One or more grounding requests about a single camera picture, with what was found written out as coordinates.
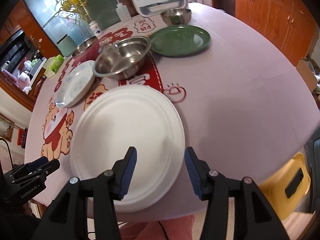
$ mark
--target green plate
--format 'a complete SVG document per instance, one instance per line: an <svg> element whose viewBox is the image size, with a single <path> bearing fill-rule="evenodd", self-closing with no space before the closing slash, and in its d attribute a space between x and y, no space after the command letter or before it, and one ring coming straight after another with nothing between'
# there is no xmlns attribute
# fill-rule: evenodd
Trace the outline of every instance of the green plate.
<svg viewBox="0 0 320 240"><path fill-rule="evenodd" d="M168 57L182 57L194 54L210 43L210 34L192 25L172 25L150 36L151 50Z"/></svg>

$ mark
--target small metal bowl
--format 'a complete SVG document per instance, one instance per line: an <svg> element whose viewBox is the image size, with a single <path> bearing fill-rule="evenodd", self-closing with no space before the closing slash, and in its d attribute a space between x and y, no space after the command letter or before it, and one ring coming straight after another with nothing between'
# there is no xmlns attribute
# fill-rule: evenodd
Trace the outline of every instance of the small metal bowl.
<svg viewBox="0 0 320 240"><path fill-rule="evenodd" d="M109 44L96 59L93 73L118 81L130 78L144 66L150 48L150 39L143 36Z"/></svg>
<svg viewBox="0 0 320 240"><path fill-rule="evenodd" d="M183 25L191 20L191 10L187 8L169 9L160 15L167 25Z"/></svg>
<svg viewBox="0 0 320 240"><path fill-rule="evenodd" d="M85 52L97 40L98 38L96 36L86 39L76 48L76 50L72 54L72 57L77 57L79 54Z"/></svg>

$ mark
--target bowl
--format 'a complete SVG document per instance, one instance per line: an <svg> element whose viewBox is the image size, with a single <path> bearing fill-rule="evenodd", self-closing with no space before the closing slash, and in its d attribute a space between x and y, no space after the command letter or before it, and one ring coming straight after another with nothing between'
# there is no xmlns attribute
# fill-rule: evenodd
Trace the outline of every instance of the bowl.
<svg viewBox="0 0 320 240"><path fill-rule="evenodd" d="M144 66L151 41L133 36L104 47L93 67L98 77L124 80L134 76Z"/></svg>
<svg viewBox="0 0 320 240"><path fill-rule="evenodd" d="M86 39L82 44L80 44L76 50L73 52L72 57L78 57L80 54L84 53L90 46L92 46L95 41L99 41L96 36Z"/></svg>
<svg viewBox="0 0 320 240"><path fill-rule="evenodd" d="M183 25L191 20L191 10L187 8L169 9L160 15L167 25Z"/></svg>

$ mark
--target round table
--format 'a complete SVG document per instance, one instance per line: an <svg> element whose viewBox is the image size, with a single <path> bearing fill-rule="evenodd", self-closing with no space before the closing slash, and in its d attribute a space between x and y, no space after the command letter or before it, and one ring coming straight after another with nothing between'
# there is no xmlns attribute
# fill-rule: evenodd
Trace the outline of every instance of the round table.
<svg viewBox="0 0 320 240"><path fill-rule="evenodd" d="M260 184L282 167L304 145L320 120L308 87L285 56L267 39L236 18L214 8L191 3L190 24L207 30L210 46L197 55L168 58L151 54L145 68L130 80L107 78L97 82L86 98L62 116L54 100L59 84L71 71L66 59L58 73L47 79L31 117L25 162L44 153L59 158L60 168L35 197L45 205L72 177L70 141L81 114L95 98L119 85L149 85L174 103L183 122L186 147L224 176L250 176ZM132 35L150 35L165 27L159 15L135 16L118 23L99 37L114 42ZM59 124L44 139L44 129ZM118 221L166 220L206 207L194 194L185 164L169 190L157 203L134 213L117 214ZM89 215L92 215L89 203Z"/></svg>

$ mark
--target yellow plastic chair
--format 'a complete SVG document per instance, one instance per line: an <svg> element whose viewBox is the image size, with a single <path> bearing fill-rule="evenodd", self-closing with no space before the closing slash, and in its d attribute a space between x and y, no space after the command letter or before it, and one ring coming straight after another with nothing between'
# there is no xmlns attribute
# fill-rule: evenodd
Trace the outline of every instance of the yellow plastic chair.
<svg viewBox="0 0 320 240"><path fill-rule="evenodd" d="M297 153L279 171L259 185L259 188L280 220L285 220L307 194L310 183L304 155Z"/></svg>

